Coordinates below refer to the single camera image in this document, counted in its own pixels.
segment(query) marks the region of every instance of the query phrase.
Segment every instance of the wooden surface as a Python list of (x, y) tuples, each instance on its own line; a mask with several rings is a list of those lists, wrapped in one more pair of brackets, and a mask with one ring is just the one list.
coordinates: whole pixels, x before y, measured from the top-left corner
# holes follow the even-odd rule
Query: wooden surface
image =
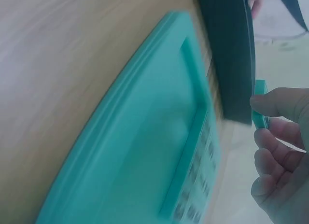
[(195, 0), (0, 0), (0, 223), (32, 223), (117, 74), (172, 9)]

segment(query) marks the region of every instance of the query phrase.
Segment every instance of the teal plastic edge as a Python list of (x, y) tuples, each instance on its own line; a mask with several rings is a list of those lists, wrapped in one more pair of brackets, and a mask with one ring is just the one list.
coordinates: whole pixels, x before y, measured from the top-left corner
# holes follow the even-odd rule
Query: teal plastic edge
[(175, 204), (180, 195), (179, 192), (181, 191), (185, 178), (189, 173), (188, 168), (192, 164), (192, 156), (194, 155), (194, 152), (196, 150), (197, 142), (199, 141), (199, 137), (201, 135), (201, 131), (205, 123), (206, 117), (206, 108), (198, 108), (188, 139), (183, 149), (183, 154), (181, 156), (173, 181), (170, 185), (169, 191), (166, 195), (165, 201), (160, 211), (160, 214), (162, 214), (166, 218), (171, 218), (171, 214), (175, 209)]
[[(255, 93), (256, 95), (264, 95), (268, 92), (266, 81), (264, 79), (257, 79), (255, 80)], [(253, 111), (253, 122), (256, 129), (260, 128), (268, 128), (269, 118), (263, 116), (255, 111)]]
[[(169, 29), (169, 25), (176, 20), (179, 20), (180, 23), (181, 21), (189, 21), (192, 24), (188, 13), (171, 12), (167, 14), (155, 27), (150, 36), (147, 37), (145, 42), (138, 49), (137, 54), (133, 56), (125, 66), (124, 70), (116, 78), (115, 82), (105, 95), (104, 100), (98, 105), (95, 112), (92, 114), (69, 153), (41, 209), (36, 221), (37, 224), (53, 223), (53, 218), (61, 215), (61, 213), (65, 211), (68, 201), (74, 196), (74, 189), (81, 182), (88, 165), (91, 164), (92, 158), (95, 157), (103, 137), (106, 137), (109, 134), (108, 126), (115, 118), (114, 114), (118, 107), (121, 106), (123, 99), (125, 99), (126, 90), (134, 83), (134, 76), (141, 69), (143, 62), (151, 57), (156, 47), (164, 40), (166, 37), (165, 32)], [(204, 75), (204, 79), (199, 77), (201, 83), (205, 84), (200, 90), (203, 91), (203, 94), (207, 95), (207, 102), (210, 103), (209, 107), (212, 108), (211, 94), (208, 82), (205, 80), (205, 68), (193, 24), (187, 28), (190, 44), (192, 45), (191, 48), (194, 50), (194, 64), (197, 64), (196, 67), (200, 70), (199, 73)], [(212, 125), (216, 127), (214, 111), (211, 113), (211, 119), (214, 120)], [(124, 157), (127, 152), (128, 149), (123, 149), (122, 156)], [(117, 167), (115, 167), (115, 170), (110, 174), (116, 175), (116, 171)], [(111, 177), (109, 180), (109, 185), (111, 185), (113, 178)], [(102, 190), (105, 190), (106, 193), (108, 193), (109, 187), (106, 186), (106, 188), (102, 188)]]
[(107, 127), (112, 122), (116, 108), (120, 106), (121, 99), (125, 95), (129, 84), (132, 83), (134, 74), (140, 70), (141, 64), (147, 57), (151, 56), (156, 46), (164, 39), (166, 29), (169, 28), (169, 24), (174, 22), (176, 18), (177, 14), (171, 12), (160, 21), (118, 75), (104, 96), (104, 100), (97, 106), (57, 175), (36, 220), (37, 224), (51, 223), (56, 212), (63, 212), (65, 210), (67, 201), (73, 196), (72, 190), (80, 182), (85, 168), (95, 155), (95, 149), (99, 148), (103, 133), (105, 132), (105, 135), (108, 134)]

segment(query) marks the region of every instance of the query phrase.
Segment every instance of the hand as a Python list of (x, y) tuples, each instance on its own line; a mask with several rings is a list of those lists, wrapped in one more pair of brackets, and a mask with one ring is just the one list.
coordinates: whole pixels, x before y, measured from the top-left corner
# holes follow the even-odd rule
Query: hand
[(309, 155), (276, 138), (309, 150), (309, 89), (278, 88), (253, 96), (252, 108), (271, 118), (268, 129), (255, 132), (255, 166), (260, 177), (252, 185), (256, 203), (274, 224), (309, 223)]
[(248, 0), (248, 4), (251, 8), (252, 18), (255, 19), (261, 10), (263, 0)]

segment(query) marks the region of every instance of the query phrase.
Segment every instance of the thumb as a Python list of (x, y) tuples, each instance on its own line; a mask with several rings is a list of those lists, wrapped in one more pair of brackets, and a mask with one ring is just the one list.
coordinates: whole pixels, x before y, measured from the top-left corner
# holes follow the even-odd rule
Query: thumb
[(257, 178), (252, 185), (251, 195), (256, 203), (269, 215), (267, 203), (271, 199), (271, 194), (276, 189), (276, 182), (271, 175), (262, 175)]
[(262, 115), (284, 116), (298, 123), (303, 143), (309, 148), (309, 89), (277, 88), (251, 97), (250, 104)]

